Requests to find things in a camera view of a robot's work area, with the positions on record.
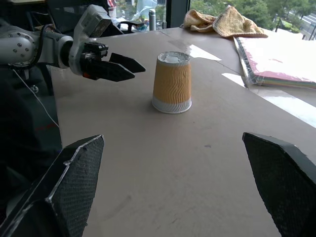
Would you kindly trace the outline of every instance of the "yellow towel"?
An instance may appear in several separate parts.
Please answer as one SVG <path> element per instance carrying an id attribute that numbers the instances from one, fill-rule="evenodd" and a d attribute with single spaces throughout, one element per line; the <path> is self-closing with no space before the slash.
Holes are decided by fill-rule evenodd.
<path id="1" fill-rule="evenodd" d="M 218 17 L 205 15 L 190 10 L 187 12 L 184 23 L 185 28 L 192 31 L 212 32 L 216 31 L 220 36 L 228 37 L 255 37 L 267 38 L 263 29 L 252 20 L 242 16 L 233 6 L 228 6 Z"/>

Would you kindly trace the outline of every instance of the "glass window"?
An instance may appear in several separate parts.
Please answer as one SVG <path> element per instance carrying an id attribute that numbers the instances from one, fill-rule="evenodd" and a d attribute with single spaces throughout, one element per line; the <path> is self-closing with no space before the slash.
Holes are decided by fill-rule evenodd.
<path id="1" fill-rule="evenodd" d="M 227 5 L 267 30 L 301 33 L 305 39 L 316 34 L 316 0 L 191 0 L 190 9 L 217 16 Z"/>
<path id="2" fill-rule="evenodd" d="M 149 30 L 149 10 L 156 10 L 156 29 L 162 29 L 166 18 L 166 0 L 107 0 L 110 16 L 118 23 L 125 20 L 144 22 L 144 27 L 135 31 Z"/>

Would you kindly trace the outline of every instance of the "paper cup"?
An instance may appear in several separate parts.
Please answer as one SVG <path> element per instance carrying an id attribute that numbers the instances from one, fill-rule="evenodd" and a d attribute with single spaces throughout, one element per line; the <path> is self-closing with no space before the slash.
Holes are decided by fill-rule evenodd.
<path id="1" fill-rule="evenodd" d="M 191 107 L 190 56 L 164 52 L 157 57 L 153 106 L 167 114 L 179 114 Z"/>

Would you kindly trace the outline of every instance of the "table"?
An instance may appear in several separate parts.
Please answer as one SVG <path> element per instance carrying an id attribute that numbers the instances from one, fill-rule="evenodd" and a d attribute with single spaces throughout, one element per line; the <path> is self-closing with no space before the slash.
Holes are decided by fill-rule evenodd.
<path id="1" fill-rule="evenodd" d="M 191 109 L 151 105 L 156 57 L 183 40 L 222 61 L 192 59 Z M 168 29 L 99 39 L 146 72 L 120 83 L 52 70 L 63 146 L 103 134 L 96 197 L 84 236 L 278 237 L 242 142 L 256 132 L 316 160 L 316 130 L 223 73 L 241 75 L 231 40 Z"/>

